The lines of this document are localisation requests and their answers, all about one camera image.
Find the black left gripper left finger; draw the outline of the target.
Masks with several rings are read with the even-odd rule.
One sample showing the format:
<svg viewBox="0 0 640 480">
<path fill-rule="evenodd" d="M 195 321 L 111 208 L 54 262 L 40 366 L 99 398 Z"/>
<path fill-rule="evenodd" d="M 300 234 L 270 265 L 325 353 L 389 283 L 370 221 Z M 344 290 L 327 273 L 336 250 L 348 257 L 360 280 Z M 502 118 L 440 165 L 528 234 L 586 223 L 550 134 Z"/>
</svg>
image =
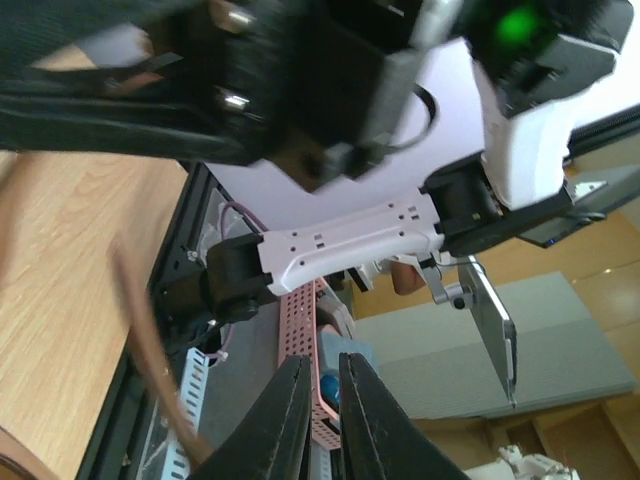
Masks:
<svg viewBox="0 0 640 480">
<path fill-rule="evenodd" d="M 191 479 L 295 480 L 309 477 L 311 369 L 290 356 L 229 438 Z"/>
</svg>

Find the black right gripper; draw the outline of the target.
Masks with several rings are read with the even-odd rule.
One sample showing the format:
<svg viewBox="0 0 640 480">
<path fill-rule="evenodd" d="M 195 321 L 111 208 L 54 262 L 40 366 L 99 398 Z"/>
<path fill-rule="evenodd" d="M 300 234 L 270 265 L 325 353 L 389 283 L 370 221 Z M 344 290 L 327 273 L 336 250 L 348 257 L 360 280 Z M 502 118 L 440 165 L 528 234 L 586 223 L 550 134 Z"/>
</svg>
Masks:
<svg viewBox="0 0 640 480">
<path fill-rule="evenodd" d="M 421 1 L 5 1 L 1 146 L 249 166 L 313 191 L 377 167 L 425 50 Z M 124 22 L 149 58 L 49 71 Z"/>
</svg>

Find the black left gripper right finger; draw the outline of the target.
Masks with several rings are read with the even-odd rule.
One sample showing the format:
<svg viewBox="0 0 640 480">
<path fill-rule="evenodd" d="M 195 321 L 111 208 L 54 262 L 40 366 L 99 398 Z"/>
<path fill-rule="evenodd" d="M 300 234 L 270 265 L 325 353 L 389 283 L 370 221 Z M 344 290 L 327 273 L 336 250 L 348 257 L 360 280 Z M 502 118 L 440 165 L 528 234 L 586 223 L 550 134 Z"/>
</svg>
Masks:
<svg viewBox="0 0 640 480">
<path fill-rule="evenodd" d="M 339 380 L 345 479 L 467 477 L 412 423 L 363 355 L 340 355 Z"/>
</svg>

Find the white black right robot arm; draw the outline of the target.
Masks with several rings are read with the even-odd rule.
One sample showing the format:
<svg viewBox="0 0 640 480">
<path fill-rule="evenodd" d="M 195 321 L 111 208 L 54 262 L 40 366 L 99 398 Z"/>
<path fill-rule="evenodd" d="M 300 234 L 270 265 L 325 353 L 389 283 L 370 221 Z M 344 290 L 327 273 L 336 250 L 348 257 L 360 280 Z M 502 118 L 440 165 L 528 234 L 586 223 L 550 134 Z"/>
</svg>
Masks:
<svg viewBox="0 0 640 480">
<path fill-rule="evenodd" d="M 250 167 L 314 192 L 364 179 L 434 133 L 419 76 L 471 66 L 483 147 L 431 159 L 335 214 L 212 247 L 156 306 L 252 318 L 324 275 L 397 254 L 472 255 L 572 207 L 563 159 L 610 76 L 628 1 L 5 1 L 1 146 Z"/>
</svg>

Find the brown translucent sunglasses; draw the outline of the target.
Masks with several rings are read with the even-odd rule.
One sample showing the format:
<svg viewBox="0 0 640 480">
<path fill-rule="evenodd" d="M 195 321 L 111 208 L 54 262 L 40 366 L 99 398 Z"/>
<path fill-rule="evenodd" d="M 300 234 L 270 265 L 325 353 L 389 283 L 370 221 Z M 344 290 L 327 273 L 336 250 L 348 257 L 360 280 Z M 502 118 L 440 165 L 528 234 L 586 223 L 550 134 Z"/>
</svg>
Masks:
<svg viewBox="0 0 640 480">
<path fill-rule="evenodd" d="M 114 281 L 123 318 L 130 324 L 129 346 L 149 393 L 153 360 L 164 353 L 145 287 L 138 281 L 134 260 L 118 241 L 111 246 Z M 1 477 L 3 479 L 54 479 L 56 475 L 6 429 L 1 430 Z"/>
</svg>

